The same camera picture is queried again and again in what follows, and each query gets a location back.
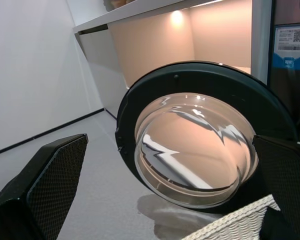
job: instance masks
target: washing machine door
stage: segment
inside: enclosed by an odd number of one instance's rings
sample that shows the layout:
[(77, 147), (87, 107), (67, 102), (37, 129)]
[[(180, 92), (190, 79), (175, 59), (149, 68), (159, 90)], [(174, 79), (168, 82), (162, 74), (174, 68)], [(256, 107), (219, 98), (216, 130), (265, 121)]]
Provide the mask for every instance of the washing machine door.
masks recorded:
[(262, 82), (212, 62), (180, 62), (140, 78), (124, 96), (116, 143), (135, 177), (179, 206), (230, 212), (269, 194), (254, 135), (298, 140)]

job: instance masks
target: white wicker basket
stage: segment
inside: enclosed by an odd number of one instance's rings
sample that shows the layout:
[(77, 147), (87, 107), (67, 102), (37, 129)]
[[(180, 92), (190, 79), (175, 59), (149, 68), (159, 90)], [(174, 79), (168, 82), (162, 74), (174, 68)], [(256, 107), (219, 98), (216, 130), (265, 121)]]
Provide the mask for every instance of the white wicker basket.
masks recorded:
[(280, 210), (272, 195), (268, 195), (210, 223), (183, 240), (258, 240), (267, 207)]

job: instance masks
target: curved glass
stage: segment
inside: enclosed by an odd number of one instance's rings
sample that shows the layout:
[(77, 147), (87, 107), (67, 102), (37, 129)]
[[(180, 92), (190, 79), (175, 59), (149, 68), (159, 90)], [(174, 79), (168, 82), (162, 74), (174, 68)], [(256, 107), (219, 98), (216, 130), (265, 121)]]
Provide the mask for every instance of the curved glass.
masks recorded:
[(258, 165), (255, 132), (229, 104), (196, 93), (156, 99), (135, 126), (135, 164), (144, 182), (188, 208), (226, 202)]

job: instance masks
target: blue label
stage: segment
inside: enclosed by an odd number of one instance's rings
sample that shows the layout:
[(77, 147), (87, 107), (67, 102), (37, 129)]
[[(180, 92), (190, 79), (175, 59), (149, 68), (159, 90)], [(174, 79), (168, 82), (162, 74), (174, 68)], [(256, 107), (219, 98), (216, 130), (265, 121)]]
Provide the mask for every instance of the blue label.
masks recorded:
[(300, 70), (300, 26), (275, 29), (272, 67)]

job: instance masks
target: white shelf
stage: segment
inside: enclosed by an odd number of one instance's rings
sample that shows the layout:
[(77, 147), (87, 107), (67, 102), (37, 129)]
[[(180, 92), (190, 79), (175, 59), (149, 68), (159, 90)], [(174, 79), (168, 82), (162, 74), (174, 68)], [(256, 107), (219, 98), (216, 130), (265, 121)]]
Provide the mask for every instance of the white shelf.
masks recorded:
[(79, 31), (127, 19), (153, 10), (158, 10), (152, 13), (152, 15), (156, 15), (182, 8), (188, 8), (194, 5), (199, 5), (210, 1), (211, 0), (135, 0), (127, 5), (124, 5), (115, 10), (100, 15), (90, 21), (82, 23), (74, 27), (73, 31), (77, 33)]

